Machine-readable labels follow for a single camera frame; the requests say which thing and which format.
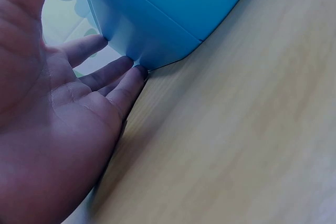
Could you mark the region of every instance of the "blue plastic container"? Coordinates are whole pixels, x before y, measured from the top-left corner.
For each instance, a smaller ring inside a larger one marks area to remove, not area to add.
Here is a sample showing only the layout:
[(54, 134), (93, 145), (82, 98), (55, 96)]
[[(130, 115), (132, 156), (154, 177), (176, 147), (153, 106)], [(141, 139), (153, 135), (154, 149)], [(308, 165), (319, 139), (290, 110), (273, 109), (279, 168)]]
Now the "blue plastic container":
[(100, 32), (121, 55), (152, 70), (181, 60), (238, 0), (88, 0)]

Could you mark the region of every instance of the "fingertip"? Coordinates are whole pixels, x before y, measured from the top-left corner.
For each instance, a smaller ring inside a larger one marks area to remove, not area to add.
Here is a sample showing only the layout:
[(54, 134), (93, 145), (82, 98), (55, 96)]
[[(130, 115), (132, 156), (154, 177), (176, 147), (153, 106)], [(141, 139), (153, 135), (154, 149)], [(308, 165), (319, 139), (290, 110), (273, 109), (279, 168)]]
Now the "fingertip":
[(86, 36), (89, 40), (94, 40), (96, 42), (96, 44), (101, 45), (102, 47), (105, 47), (108, 45), (108, 41), (105, 39), (105, 37), (103, 37), (100, 34), (92, 34), (92, 35), (87, 35)]
[(128, 56), (121, 56), (118, 61), (121, 61), (124, 65), (127, 65), (128, 68), (132, 68), (134, 61)]
[(148, 77), (148, 70), (145, 67), (143, 67), (142, 65), (136, 65), (134, 68), (136, 68), (136, 69), (139, 70), (139, 72), (140, 72), (143, 80), (147, 79), (147, 77)]

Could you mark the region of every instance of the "hand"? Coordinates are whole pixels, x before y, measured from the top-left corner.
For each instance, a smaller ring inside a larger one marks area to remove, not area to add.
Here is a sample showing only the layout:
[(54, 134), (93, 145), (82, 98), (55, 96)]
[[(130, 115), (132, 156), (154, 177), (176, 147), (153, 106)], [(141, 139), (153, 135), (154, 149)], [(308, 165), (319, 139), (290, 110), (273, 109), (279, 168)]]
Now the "hand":
[(147, 71), (122, 57), (76, 78), (101, 36), (42, 40), (44, 0), (0, 0), (0, 223), (58, 223), (94, 186)]

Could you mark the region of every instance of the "table surface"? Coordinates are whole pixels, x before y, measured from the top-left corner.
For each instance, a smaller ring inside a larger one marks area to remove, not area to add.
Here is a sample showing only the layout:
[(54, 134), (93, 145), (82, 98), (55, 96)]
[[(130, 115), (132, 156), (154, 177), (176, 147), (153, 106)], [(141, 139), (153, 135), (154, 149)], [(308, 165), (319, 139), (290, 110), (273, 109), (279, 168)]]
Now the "table surface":
[(94, 221), (335, 223), (335, 67), (336, 0), (241, 0), (150, 77)]

